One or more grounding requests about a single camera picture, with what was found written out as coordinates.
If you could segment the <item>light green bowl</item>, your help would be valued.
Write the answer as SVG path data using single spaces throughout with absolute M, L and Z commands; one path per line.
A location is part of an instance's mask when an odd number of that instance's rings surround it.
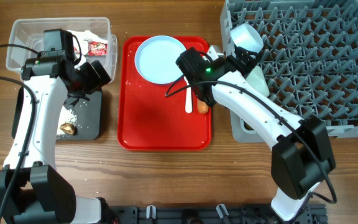
M 260 94 L 264 95 L 265 97 L 269 96 L 270 91 L 265 81 L 263 71 L 259 66 L 255 66 L 253 68 L 253 70 L 248 74 L 246 81 Z

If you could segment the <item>light blue bowl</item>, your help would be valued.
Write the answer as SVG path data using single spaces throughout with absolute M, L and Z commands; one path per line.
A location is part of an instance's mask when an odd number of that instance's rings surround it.
M 236 47 L 255 53 L 259 53 L 264 47 L 260 34 L 249 24 L 241 24 L 234 28 L 230 35 Z

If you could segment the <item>red snack wrapper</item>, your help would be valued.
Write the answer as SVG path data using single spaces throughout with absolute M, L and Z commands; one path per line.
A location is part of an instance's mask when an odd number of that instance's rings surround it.
M 82 55 L 105 56 L 107 54 L 108 43 L 96 41 L 81 41 L 79 44 L 74 42 L 75 53 L 81 51 Z

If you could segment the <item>white rice pile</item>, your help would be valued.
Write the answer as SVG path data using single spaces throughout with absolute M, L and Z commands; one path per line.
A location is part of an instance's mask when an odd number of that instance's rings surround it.
M 76 127 L 77 123 L 77 115 L 74 114 L 72 109 L 66 109 L 65 107 L 62 108 L 58 120 L 58 129 L 57 129 L 57 135 L 64 135 L 65 133 L 60 130 L 60 125 L 63 123 L 71 123 L 74 124 Z

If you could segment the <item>brown food scrap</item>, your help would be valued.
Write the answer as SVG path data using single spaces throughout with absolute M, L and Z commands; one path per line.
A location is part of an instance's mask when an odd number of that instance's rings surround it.
M 71 123 L 63 123 L 60 125 L 60 130 L 65 134 L 75 135 L 76 134 L 76 127 L 74 124 Z

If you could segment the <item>orange carrot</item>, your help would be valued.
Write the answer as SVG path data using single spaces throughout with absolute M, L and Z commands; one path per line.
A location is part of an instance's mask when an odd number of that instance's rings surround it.
M 209 111 L 209 106 L 205 102 L 197 100 L 197 110 L 200 114 L 206 114 Z

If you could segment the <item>white plastic spoon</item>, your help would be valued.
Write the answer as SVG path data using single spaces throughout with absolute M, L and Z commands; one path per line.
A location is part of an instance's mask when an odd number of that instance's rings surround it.
M 193 111 L 193 103 L 192 103 L 191 87 L 190 87 L 190 84 L 189 84 L 188 80 L 186 79 L 186 77 L 184 77 L 184 80 L 185 80 L 186 85 L 188 87 L 186 89 L 185 111 L 186 111 L 186 113 L 192 113 L 192 111 Z

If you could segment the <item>light blue plate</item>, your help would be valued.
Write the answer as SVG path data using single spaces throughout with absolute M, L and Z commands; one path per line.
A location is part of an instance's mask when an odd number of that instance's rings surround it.
M 163 85 L 179 79 L 183 74 L 176 60 L 186 47 L 176 38 L 157 35 L 140 44 L 135 53 L 135 67 L 148 82 Z

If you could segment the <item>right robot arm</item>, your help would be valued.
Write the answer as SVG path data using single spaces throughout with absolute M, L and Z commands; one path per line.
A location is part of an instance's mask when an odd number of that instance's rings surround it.
M 336 163 L 326 125 L 316 116 L 303 119 L 259 93 L 246 78 L 256 68 L 260 55 L 242 47 L 232 55 L 212 56 L 190 48 L 176 65 L 200 101 L 230 109 L 258 132 L 272 151 L 271 175 L 278 186 L 271 202 L 276 216 L 292 222 L 311 197 L 320 197 L 315 188 L 325 181 L 335 204 L 336 193 L 328 174 Z

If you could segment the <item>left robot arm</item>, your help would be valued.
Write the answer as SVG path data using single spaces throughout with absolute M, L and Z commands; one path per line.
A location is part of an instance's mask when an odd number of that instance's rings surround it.
M 75 55 L 78 38 L 63 29 L 44 32 L 44 49 L 28 59 L 17 81 L 23 104 L 14 144 L 0 170 L 0 222 L 118 223 L 101 197 L 76 195 L 57 172 L 58 120 L 67 98 L 87 99 L 111 81 L 99 61 Z

